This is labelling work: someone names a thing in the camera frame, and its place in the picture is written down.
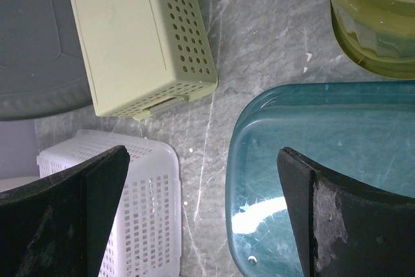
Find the white perforated basket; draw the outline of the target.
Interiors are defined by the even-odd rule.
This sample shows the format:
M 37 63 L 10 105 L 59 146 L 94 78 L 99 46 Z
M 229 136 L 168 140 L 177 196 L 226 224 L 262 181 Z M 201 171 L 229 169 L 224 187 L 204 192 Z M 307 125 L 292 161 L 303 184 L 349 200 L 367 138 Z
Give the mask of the white perforated basket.
M 182 255 L 181 182 L 178 157 L 166 143 L 79 130 L 41 151 L 45 177 L 78 165 L 116 145 L 130 155 L 128 174 L 100 276 L 178 276 Z

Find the dark grey tray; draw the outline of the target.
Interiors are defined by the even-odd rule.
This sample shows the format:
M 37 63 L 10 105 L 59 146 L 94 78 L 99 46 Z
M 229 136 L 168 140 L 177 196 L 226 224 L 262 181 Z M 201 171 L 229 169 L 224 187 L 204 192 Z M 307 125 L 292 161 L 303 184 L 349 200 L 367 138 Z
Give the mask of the dark grey tray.
M 1 120 L 92 104 L 70 0 L 1 0 Z

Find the olive green tub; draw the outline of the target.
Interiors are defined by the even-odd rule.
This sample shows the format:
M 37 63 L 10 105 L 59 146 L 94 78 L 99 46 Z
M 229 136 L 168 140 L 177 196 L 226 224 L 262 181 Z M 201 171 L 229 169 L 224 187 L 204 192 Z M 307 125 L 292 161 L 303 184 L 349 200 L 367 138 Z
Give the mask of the olive green tub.
M 414 0 L 330 0 L 335 38 L 363 69 L 414 78 Z

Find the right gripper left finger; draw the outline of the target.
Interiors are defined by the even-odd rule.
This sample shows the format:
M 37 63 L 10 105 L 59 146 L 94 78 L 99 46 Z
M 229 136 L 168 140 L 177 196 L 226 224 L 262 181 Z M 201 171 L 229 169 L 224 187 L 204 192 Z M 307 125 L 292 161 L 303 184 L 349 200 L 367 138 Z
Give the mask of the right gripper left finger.
M 118 145 L 1 193 L 2 276 L 98 276 L 130 155 Z

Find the pale green shallow basket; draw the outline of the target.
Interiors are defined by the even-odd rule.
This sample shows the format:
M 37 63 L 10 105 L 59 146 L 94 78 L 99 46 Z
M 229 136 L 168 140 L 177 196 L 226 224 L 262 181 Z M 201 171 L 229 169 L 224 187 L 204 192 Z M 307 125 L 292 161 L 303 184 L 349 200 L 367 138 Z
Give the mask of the pale green shallow basket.
M 71 0 L 95 114 L 148 118 L 215 91 L 198 0 Z

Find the teal transparent tub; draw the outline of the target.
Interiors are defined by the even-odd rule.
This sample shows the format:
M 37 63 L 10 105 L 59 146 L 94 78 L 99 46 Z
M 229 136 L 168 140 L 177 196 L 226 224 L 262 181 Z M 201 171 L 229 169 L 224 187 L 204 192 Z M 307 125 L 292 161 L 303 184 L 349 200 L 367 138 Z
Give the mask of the teal transparent tub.
M 279 181 L 290 147 L 325 167 L 392 193 L 414 195 L 414 83 L 291 84 L 241 113 L 226 170 L 226 229 L 243 276 L 301 276 Z

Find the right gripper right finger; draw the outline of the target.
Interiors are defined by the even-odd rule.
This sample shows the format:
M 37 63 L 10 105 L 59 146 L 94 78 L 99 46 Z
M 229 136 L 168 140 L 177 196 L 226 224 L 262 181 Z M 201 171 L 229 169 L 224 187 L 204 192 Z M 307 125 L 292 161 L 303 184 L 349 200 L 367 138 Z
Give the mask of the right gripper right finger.
M 414 199 L 278 152 L 279 180 L 304 276 L 413 276 Z

